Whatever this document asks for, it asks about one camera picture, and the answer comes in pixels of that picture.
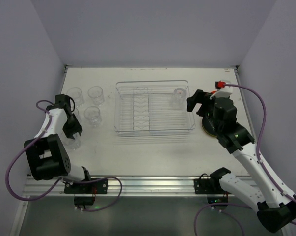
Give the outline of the yellow patterned plate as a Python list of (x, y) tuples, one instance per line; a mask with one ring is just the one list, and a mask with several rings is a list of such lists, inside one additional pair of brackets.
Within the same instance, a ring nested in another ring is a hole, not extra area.
[(211, 127), (210, 122), (208, 121), (208, 119), (206, 117), (202, 118), (201, 125), (202, 125), (202, 129), (204, 130), (204, 132), (206, 134), (208, 134), (208, 135), (210, 135), (211, 137), (214, 137), (214, 138), (217, 137), (217, 134), (215, 133), (215, 131)]

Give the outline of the clear glass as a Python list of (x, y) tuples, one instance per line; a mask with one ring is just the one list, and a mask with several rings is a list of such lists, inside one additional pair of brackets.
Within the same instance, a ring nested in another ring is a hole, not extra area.
[(66, 140), (66, 139), (63, 139), (63, 134), (61, 135), (60, 139), (62, 143), (71, 150), (76, 150), (81, 146), (81, 140), (74, 140), (74, 139)]
[(72, 113), (73, 113), (73, 114), (75, 115), (75, 117), (77, 118), (79, 124), (81, 124), (81, 123), (82, 123), (82, 119), (81, 119), (81, 116), (80, 116), (79, 110), (78, 110), (77, 108), (75, 108), (74, 111), (73, 111)]
[(93, 127), (98, 127), (102, 122), (101, 111), (96, 106), (90, 106), (85, 109), (84, 117)]
[(182, 109), (186, 100), (186, 90), (183, 88), (176, 88), (172, 94), (173, 109)]
[(73, 87), (68, 89), (67, 95), (73, 98), (75, 105), (77, 107), (83, 106), (84, 105), (84, 97), (82, 90), (79, 87)]
[(93, 86), (88, 90), (88, 96), (93, 104), (101, 106), (104, 103), (103, 89), (100, 86)]

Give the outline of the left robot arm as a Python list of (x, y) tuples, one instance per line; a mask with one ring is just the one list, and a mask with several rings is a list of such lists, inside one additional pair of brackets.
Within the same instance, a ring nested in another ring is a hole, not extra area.
[(61, 177), (72, 182), (90, 181), (88, 170), (71, 164), (60, 136), (74, 141), (82, 134), (82, 126), (72, 112), (73, 99), (65, 94), (55, 97), (55, 103), (46, 108), (45, 120), (34, 137), (24, 142), (26, 156), (35, 180)]

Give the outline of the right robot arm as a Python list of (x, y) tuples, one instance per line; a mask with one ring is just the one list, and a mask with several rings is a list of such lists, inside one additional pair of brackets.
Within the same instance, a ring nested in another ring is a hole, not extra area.
[(230, 95), (198, 89), (187, 98), (187, 111), (192, 112), (196, 104), (201, 105), (197, 114), (208, 120), (218, 142), (243, 165), (257, 187), (241, 181), (226, 168), (211, 173), (210, 178), (217, 181), (222, 190), (247, 204), (260, 223), (275, 233), (296, 219), (296, 194), (257, 150), (249, 131), (237, 122), (237, 108)]

